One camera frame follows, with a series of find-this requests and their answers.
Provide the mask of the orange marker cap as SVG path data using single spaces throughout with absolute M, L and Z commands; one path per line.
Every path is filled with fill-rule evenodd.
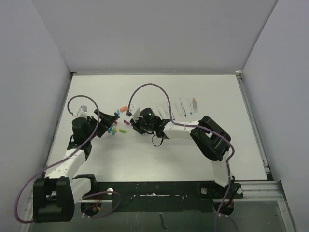
M 127 111 L 127 109 L 128 109 L 127 106 L 123 106 L 123 107 L 120 108 L 120 112 L 121 112 L 121 113 L 122 113 L 122 112 L 125 112 L 125 111 Z

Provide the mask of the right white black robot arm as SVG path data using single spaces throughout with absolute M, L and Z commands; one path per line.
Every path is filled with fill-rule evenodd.
M 140 110 L 132 106 L 127 112 L 131 117 L 130 123 L 139 134 L 150 134 L 162 140 L 182 138 L 192 140 L 201 153 L 211 161 L 215 192 L 225 198 L 232 192 L 229 183 L 230 174 L 226 160 L 229 153 L 231 137 L 213 119 L 208 116 L 193 122 L 172 122 L 161 119 L 151 108 Z

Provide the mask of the orange capped fat marker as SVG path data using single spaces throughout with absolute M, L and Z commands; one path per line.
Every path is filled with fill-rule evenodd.
M 192 105 L 193 105 L 193 111 L 195 113 L 198 113 L 198 106 L 197 106 L 197 101 L 195 98 L 192 99 Z

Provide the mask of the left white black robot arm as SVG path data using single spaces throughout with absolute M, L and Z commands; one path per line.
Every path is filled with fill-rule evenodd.
M 53 167 L 50 174 L 38 178 L 33 185 L 33 220 L 36 223 L 71 221 L 75 204 L 82 198 L 92 199 L 99 191 L 93 174 L 77 175 L 78 169 L 90 156 L 91 141 L 102 135 L 117 120 L 99 110 L 98 119 L 80 113 L 72 121 L 70 137 L 64 162 Z

